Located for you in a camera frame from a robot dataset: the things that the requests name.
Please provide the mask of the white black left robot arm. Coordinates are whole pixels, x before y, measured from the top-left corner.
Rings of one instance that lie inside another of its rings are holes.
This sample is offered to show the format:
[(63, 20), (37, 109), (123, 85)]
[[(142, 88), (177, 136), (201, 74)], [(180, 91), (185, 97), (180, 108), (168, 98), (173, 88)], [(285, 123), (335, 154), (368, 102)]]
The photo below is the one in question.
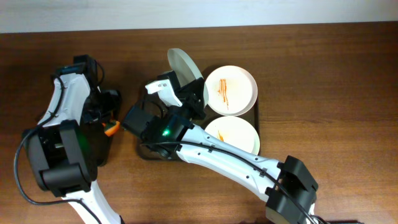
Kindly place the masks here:
[(89, 55), (75, 56), (52, 80), (49, 107), (24, 131), (18, 150), (25, 150), (39, 188), (56, 197), (49, 205), (69, 204), (85, 223), (123, 223), (97, 181), (119, 128), (121, 94), (100, 88), (104, 69)]

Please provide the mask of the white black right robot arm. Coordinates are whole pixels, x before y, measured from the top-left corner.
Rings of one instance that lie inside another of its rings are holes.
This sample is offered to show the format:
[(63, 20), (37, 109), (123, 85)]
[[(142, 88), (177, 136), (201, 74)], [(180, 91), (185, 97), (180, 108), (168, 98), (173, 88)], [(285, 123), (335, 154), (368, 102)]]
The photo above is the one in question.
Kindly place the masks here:
[(131, 107), (121, 126), (163, 159), (179, 158), (207, 167), (249, 189), (266, 203), (273, 223), (320, 223), (313, 213), (318, 184), (304, 163), (292, 156), (284, 162), (245, 152), (206, 133), (195, 119), (204, 119), (205, 81), (170, 71), (146, 85), (157, 93), (167, 112), (160, 116)]

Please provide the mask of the white plate with sauce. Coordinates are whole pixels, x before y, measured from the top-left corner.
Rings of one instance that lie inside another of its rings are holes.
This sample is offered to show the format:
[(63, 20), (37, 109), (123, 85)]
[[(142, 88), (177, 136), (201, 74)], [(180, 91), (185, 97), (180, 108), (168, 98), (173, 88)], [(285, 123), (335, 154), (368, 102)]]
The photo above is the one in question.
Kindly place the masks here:
[(248, 112), (258, 96), (257, 83), (245, 69), (226, 65), (212, 71), (205, 80), (208, 105), (223, 116), (240, 116)]
[(260, 138), (255, 128), (236, 116), (222, 116), (210, 122), (205, 132), (213, 137), (254, 155), (260, 151)]

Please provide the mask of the orange and green sponge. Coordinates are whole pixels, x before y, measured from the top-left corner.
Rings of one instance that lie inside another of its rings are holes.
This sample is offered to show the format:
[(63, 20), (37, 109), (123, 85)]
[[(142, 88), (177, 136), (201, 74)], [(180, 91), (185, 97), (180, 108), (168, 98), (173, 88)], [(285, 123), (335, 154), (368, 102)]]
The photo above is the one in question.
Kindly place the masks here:
[(112, 119), (107, 123), (103, 123), (103, 127), (105, 135), (111, 137), (120, 129), (120, 122)]

